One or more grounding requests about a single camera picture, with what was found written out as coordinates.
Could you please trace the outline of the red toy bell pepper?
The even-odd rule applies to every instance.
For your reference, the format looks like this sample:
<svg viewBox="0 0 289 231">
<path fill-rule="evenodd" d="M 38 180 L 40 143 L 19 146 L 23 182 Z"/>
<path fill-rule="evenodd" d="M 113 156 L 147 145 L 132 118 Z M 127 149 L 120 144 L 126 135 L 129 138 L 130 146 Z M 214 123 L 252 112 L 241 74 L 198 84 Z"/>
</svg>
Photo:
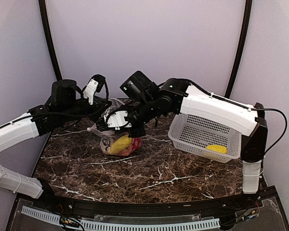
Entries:
<svg viewBox="0 0 289 231">
<path fill-rule="evenodd" d="M 132 142 L 131 142 L 131 149 L 132 151 L 140 148 L 142 145 L 142 141 L 140 138 L 132 138 Z"/>
</svg>

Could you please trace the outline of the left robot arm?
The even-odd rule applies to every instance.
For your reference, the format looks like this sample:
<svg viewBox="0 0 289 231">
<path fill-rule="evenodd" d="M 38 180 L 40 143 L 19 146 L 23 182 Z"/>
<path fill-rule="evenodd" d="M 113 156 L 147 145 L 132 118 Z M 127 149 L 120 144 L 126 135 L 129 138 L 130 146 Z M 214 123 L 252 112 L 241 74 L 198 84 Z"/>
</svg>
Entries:
<svg viewBox="0 0 289 231">
<path fill-rule="evenodd" d="M 72 121 L 90 118 L 95 121 L 108 107 L 108 99 L 95 99 L 102 88 L 107 89 L 105 77 L 93 76 L 83 88 L 76 81 L 62 79 L 52 85 L 45 104 L 29 109 L 18 118 L 0 126 L 0 153 L 23 141 L 41 137 Z M 0 188 L 38 199 L 48 210 L 58 206 L 58 198 L 44 180 L 24 176 L 0 164 Z"/>
</svg>

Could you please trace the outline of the clear zip top bag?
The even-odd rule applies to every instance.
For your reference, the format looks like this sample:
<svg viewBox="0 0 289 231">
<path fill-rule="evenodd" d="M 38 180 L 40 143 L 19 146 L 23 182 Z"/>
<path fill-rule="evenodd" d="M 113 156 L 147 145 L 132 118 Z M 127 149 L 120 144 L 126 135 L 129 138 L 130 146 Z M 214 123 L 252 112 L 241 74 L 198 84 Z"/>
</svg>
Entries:
<svg viewBox="0 0 289 231">
<path fill-rule="evenodd" d="M 116 131 L 99 131 L 96 124 L 87 128 L 88 132 L 93 132 L 101 138 L 100 149 L 107 155 L 129 156 L 133 151 L 140 148 L 142 141 L 140 138 L 130 138 L 128 132 L 121 129 Z"/>
</svg>

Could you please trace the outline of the yellow toy corn cob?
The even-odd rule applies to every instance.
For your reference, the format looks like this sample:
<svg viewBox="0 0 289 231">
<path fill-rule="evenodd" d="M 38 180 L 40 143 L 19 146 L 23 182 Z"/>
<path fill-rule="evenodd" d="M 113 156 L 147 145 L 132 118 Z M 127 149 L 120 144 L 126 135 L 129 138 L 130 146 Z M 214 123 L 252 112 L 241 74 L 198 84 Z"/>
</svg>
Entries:
<svg viewBox="0 0 289 231">
<path fill-rule="evenodd" d="M 124 135 L 111 144 L 108 153 L 118 154 L 124 149 L 128 148 L 131 142 L 132 142 L 132 138 L 130 138 L 128 135 Z"/>
</svg>

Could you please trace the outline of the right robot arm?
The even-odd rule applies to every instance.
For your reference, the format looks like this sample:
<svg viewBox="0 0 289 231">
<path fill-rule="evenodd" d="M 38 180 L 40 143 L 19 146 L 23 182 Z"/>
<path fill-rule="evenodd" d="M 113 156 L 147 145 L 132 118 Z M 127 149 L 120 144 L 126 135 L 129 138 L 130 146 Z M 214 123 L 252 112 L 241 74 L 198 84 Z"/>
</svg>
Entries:
<svg viewBox="0 0 289 231">
<path fill-rule="evenodd" d="M 146 123 L 173 113 L 168 136 L 174 147 L 222 163 L 241 159 L 243 193 L 236 205 L 246 209 L 254 202 L 269 151 L 267 109 L 262 104 L 232 101 L 189 79 L 170 78 L 158 86 L 141 71 L 132 74 L 120 88 L 136 103 L 124 117 L 131 136 L 144 136 Z"/>
</svg>

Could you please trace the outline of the yellow toy mango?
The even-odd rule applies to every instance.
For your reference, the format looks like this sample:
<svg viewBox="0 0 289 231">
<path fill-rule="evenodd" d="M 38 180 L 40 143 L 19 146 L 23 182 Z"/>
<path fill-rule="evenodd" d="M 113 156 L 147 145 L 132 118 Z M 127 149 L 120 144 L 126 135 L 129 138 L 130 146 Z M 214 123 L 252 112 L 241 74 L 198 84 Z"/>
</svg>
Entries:
<svg viewBox="0 0 289 231">
<path fill-rule="evenodd" d="M 227 148 L 222 145 L 208 145 L 206 149 L 214 151 L 214 152 L 218 152 L 221 154 L 227 154 Z"/>
</svg>

